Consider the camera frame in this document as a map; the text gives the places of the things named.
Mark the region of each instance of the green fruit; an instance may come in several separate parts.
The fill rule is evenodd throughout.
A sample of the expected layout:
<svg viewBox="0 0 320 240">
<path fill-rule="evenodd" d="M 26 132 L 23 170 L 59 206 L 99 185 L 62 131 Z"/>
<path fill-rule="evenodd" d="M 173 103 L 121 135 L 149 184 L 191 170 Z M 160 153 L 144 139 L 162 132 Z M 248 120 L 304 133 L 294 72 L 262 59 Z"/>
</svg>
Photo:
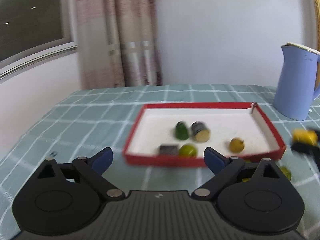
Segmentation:
<svg viewBox="0 0 320 240">
<path fill-rule="evenodd" d="M 291 171 L 289 171 L 285 166 L 280 167 L 280 169 L 283 172 L 283 174 L 287 177 L 287 179 L 291 180 Z"/>
<path fill-rule="evenodd" d="M 198 151 L 192 144 L 185 144 L 179 149 L 179 156 L 181 157 L 197 157 Z"/>
<path fill-rule="evenodd" d="M 178 122 L 176 125 L 176 130 L 175 130 L 175 137 L 178 140 L 188 140 L 189 139 L 189 133 L 188 129 L 186 127 L 186 124 L 184 122 Z"/>
</svg>

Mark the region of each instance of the gold trim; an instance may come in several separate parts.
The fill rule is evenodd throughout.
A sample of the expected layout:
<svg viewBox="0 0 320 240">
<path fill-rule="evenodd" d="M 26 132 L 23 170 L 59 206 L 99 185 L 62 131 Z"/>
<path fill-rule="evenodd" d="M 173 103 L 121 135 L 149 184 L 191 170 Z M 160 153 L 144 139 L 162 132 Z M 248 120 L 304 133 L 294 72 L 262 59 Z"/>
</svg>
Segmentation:
<svg viewBox="0 0 320 240">
<path fill-rule="evenodd" d="M 316 12 L 316 30 L 317 30 L 317 50 L 320 49 L 320 0 L 313 0 L 315 5 L 315 12 Z M 316 87 L 320 83 L 320 64 L 318 63 L 317 67 L 317 74 L 316 74 Z"/>
<path fill-rule="evenodd" d="M 306 46 L 301 45 L 301 44 L 296 44 L 296 43 L 288 42 L 286 45 L 282 45 L 281 47 L 286 47 L 286 46 L 297 47 L 297 48 L 303 49 L 303 50 L 305 50 L 305 51 L 307 51 L 307 52 L 311 52 L 311 53 L 313 53 L 313 54 L 319 55 L 319 53 L 316 52 L 314 49 L 311 49 L 311 48 L 306 47 Z"/>
</svg>

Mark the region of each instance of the green cone block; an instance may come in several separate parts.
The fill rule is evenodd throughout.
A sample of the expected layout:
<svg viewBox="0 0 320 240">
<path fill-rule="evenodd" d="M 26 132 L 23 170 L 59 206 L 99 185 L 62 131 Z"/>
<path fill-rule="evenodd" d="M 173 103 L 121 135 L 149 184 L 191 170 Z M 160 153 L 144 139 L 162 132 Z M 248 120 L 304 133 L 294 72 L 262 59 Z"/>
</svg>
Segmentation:
<svg viewBox="0 0 320 240">
<path fill-rule="evenodd" d="M 175 137 L 178 140 L 187 140 L 189 139 L 189 133 L 188 129 L 186 127 L 186 124 L 184 122 L 178 122 L 176 125 L 176 130 L 175 130 Z"/>
</svg>

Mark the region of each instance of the black gripper base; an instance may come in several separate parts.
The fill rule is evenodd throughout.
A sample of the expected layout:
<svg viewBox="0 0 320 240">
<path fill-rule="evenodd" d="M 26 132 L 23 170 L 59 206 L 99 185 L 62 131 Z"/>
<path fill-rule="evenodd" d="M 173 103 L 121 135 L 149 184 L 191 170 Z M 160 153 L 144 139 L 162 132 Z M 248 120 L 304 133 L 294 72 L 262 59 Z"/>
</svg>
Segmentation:
<svg viewBox="0 0 320 240">
<path fill-rule="evenodd" d="M 295 231 L 266 236 L 242 232 L 225 222 L 212 203 L 186 191 L 132 191 L 129 198 L 106 204 L 90 225 L 63 236 L 22 232 L 15 240 L 303 240 Z"/>
</svg>

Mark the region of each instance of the window frame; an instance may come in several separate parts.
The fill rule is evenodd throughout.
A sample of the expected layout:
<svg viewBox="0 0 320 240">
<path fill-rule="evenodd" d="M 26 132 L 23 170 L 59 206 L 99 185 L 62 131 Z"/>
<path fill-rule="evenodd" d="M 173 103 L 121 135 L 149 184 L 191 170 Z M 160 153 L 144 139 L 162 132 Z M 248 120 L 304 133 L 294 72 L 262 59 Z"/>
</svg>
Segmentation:
<svg viewBox="0 0 320 240">
<path fill-rule="evenodd" d="M 17 71 L 20 73 L 33 63 L 76 50 L 75 0 L 60 0 L 60 15 L 63 38 L 24 50 L 0 61 L 0 83 L 7 80 L 8 76 L 15 76 Z"/>
</svg>

